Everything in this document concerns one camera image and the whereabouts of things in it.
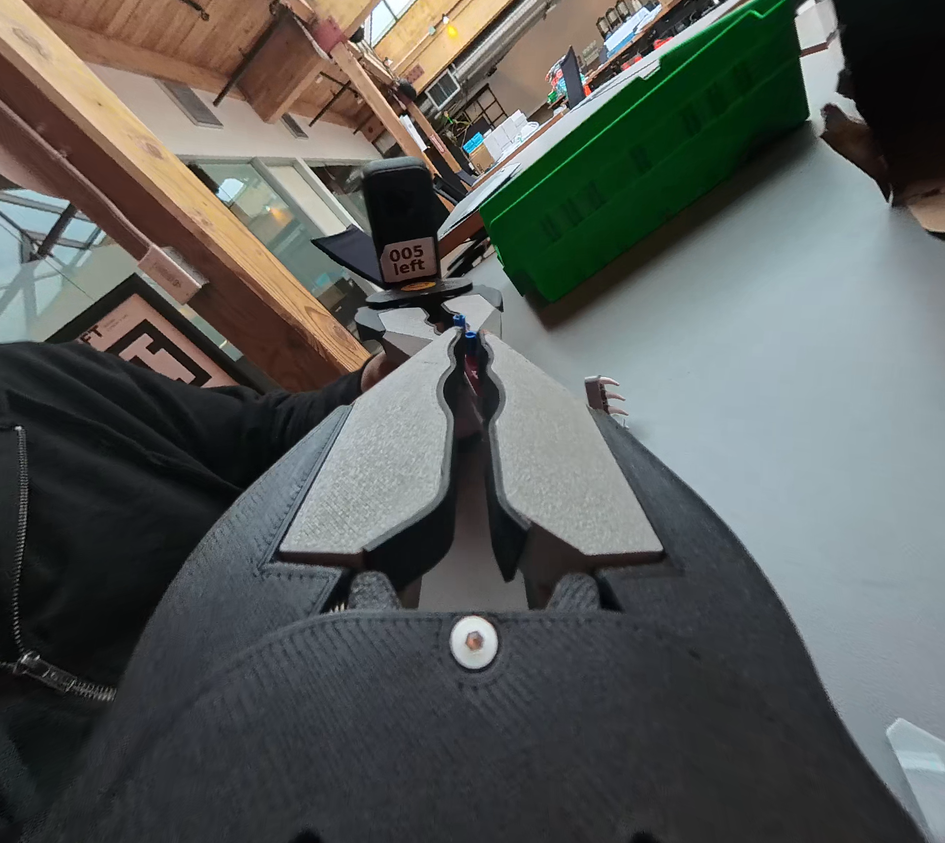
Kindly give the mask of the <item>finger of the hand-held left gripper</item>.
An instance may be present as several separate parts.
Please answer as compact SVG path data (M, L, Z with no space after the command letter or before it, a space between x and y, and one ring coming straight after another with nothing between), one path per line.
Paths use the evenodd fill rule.
M381 311L381 345L385 362L400 366L443 334L421 307L399 307Z
M495 333L495 306L483 296L457 296L445 301L445 312L455 325L463 319L466 330Z

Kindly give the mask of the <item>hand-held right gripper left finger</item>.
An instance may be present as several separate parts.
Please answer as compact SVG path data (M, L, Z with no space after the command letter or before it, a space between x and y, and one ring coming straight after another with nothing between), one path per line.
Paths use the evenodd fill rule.
M384 574L410 589L455 534L455 330L359 398L279 547L289 563Z

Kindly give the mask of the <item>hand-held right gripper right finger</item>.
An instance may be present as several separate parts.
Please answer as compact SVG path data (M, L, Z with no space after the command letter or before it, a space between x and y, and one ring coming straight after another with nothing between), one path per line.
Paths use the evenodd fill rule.
M656 562L664 548L601 432L610 422L492 333L479 379L490 541L507 580Z

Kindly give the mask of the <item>red toy brick beam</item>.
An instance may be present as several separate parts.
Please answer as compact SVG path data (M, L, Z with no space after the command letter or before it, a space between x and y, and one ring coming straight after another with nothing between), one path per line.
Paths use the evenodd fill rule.
M474 330L462 314L455 313L453 316L453 325L463 332L464 344L464 374L468 387L472 392L472 398L476 404L481 404L482 384L480 380L480 339L479 334Z

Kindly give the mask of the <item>toy brick claw piece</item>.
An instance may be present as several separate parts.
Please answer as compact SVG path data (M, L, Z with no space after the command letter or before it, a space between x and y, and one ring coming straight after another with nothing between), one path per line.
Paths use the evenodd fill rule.
M600 374L587 376L584 388L591 409L601 411L626 429L629 414L624 407L625 397L619 391L617 380Z

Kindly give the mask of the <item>person's left forearm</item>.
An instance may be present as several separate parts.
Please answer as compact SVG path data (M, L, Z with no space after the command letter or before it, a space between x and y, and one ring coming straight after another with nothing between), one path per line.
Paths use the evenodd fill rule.
M367 388L372 361L314 391L186 388L184 451L215 477L247 487Z

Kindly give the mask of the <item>person's left hand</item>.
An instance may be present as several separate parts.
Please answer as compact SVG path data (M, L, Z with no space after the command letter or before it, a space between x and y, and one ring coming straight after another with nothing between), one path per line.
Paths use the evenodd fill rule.
M405 363L405 360L385 352L374 354L360 370L359 394L364 395L376 387L389 374Z

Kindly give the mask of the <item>stack of white boxes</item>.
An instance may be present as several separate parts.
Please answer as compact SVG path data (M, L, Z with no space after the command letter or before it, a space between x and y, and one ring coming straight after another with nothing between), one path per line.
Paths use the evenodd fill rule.
M497 127L490 128L483 135L483 145L492 160L499 162L502 157L509 155L535 135L539 128L539 123L529 121L521 110L516 110L513 115L506 117Z

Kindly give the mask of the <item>black monitor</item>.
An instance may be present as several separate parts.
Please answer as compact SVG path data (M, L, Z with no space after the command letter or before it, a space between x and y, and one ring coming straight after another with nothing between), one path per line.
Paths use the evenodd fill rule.
M565 100L568 108L574 110L588 97L588 94L585 91L585 82L573 47L570 47L561 59L561 75Z

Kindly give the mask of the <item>green plastic bin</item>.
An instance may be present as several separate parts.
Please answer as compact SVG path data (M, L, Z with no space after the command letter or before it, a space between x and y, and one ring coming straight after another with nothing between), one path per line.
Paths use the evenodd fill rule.
M511 284L555 302L801 127L793 0L747 0L614 79L479 211Z

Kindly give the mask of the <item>grey electrical box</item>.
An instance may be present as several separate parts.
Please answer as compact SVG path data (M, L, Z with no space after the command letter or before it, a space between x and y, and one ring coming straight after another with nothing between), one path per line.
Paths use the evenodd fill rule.
M138 259L137 267L180 305L188 304L208 283L171 247L148 246L142 258Z

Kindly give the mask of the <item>framed marker sign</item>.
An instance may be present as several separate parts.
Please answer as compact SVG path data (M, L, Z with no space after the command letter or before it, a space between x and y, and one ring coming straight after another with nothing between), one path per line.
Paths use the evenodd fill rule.
M83 343L196 388L260 392L242 367L137 275L54 331L48 343Z

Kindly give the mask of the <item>instruction booklet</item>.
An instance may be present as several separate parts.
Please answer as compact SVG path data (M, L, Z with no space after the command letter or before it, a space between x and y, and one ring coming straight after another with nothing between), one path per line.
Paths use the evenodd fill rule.
M944 741L897 718L886 731L933 841L944 841Z

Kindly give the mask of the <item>opened cardboard box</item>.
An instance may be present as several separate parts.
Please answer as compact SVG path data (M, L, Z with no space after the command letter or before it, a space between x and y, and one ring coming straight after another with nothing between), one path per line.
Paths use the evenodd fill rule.
M833 0L844 58L821 139L943 240L944 0Z

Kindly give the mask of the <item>wooden post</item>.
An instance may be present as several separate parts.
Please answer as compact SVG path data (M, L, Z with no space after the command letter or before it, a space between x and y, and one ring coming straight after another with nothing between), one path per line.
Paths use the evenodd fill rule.
M23 1L1 1L2 157L136 260L171 247L190 307L274 382L322 387L369 353Z

